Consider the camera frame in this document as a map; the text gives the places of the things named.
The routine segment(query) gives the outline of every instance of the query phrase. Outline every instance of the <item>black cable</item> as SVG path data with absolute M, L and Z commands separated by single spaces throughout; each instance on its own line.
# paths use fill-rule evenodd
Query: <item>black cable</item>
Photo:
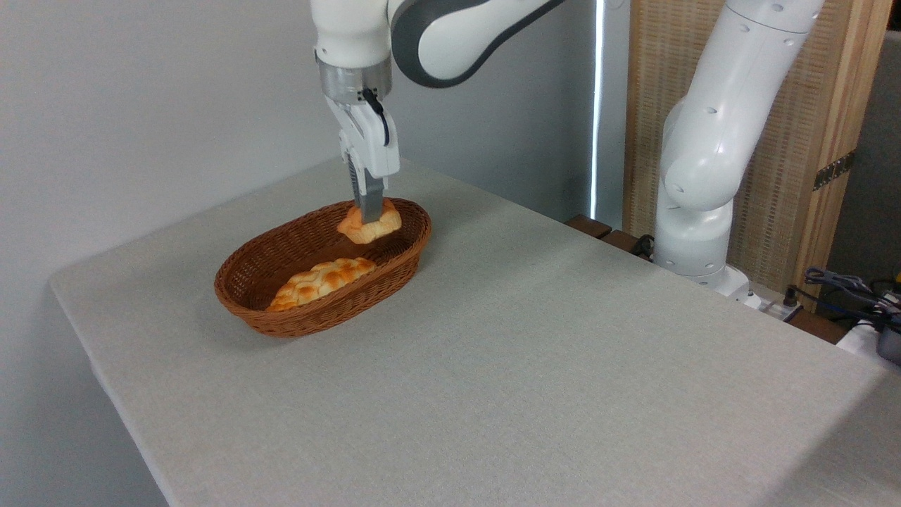
M 635 245 L 632 247 L 632 250 L 629 251 L 629 254 L 644 254 L 650 258 L 654 254 L 654 236 L 643 235 L 642 237 L 638 238 L 638 241 L 635 242 Z
M 382 119 L 382 126 L 385 127 L 385 144 L 382 144 L 382 146 L 388 146 L 388 144 L 391 143 L 391 136 L 388 132 L 388 121 L 385 119 L 385 108 L 378 102 L 378 97 L 376 97 L 376 93 L 372 91 L 371 88 L 363 88 L 363 99 L 366 100 L 369 107 L 372 107 L 372 110 L 375 111 L 378 117 Z
M 808 292 L 801 290 L 796 285 L 789 285 L 788 288 L 790 290 L 794 290 L 795 292 L 797 292 L 798 294 L 801 294 L 802 296 L 808 298 L 809 300 L 815 301 L 816 303 L 823 305 L 833 311 L 837 311 L 837 312 L 843 313 L 845 315 L 859 318 L 860 320 L 868 320 L 874 324 L 879 324 L 881 326 L 888 327 L 889 329 L 895 331 L 896 333 L 901 333 L 901 326 L 899 326 L 898 323 L 895 322 L 894 320 L 892 320 L 891 318 L 882 317 L 881 315 L 875 314 L 875 312 L 867 313 L 867 312 L 855 311 L 855 310 L 844 309 L 842 307 L 834 306 L 826 301 L 821 300 L 820 298 L 817 298 L 813 294 L 810 294 Z

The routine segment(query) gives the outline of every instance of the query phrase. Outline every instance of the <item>gray table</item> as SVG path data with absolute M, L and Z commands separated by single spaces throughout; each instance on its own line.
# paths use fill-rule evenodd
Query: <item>gray table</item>
M 406 164 L 419 273 L 293 341 L 213 292 L 337 161 L 51 281 L 172 505 L 901 505 L 893 373 Z

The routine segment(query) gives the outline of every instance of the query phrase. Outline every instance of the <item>bread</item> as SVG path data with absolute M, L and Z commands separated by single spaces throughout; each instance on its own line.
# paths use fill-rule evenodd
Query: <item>bread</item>
M 375 263 L 362 257 L 316 264 L 310 271 L 292 276 L 278 290 L 266 311 L 292 309 L 318 300 L 375 269 Z
M 389 199 L 385 199 L 382 201 L 382 217 L 378 221 L 363 224 L 363 214 L 359 207 L 354 206 L 338 224 L 338 232 L 356 244 L 369 244 L 395 232 L 400 226 L 400 213 Z

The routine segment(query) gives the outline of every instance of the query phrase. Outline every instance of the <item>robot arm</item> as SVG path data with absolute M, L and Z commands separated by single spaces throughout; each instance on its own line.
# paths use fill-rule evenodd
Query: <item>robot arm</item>
M 654 262 L 745 301 L 726 265 L 733 198 L 823 0 L 727 0 L 664 124 Z
M 363 222 L 382 214 L 384 178 L 400 170 L 397 130 L 381 100 L 391 91 L 387 0 L 311 0 L 323 93 L 341 126 Z
M 384 178 L 400 170 L 396 126 L 381 105 L 391 91 L 392 45 L 410 79 L 450 87 L 562 1 L 310 0 L 323 93 L 364 223 L 381 216 Z
M 397 66 L 429 88 L 458 85 L 507 39 L 563 0 L 395 2 L 391 41 Z

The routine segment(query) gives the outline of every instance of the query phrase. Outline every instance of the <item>brown wicker basket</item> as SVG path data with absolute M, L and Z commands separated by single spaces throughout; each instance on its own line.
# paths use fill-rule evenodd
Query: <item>brown wicker basket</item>
M 251 239 L 219 268 L 216 296 L 250 327 L 277 337 L 323 331 L 371 308 L 413 278 L 432 233 L 432 220 L 419 205 L 401 198 L 391 202 L 402 226 L 370 244 L 354 244 L 336 230 L 353 201 L 322 207 Z M 305 305 L 264 311 L 291 276 L 340 257 L 364 257 L 376 269 Z

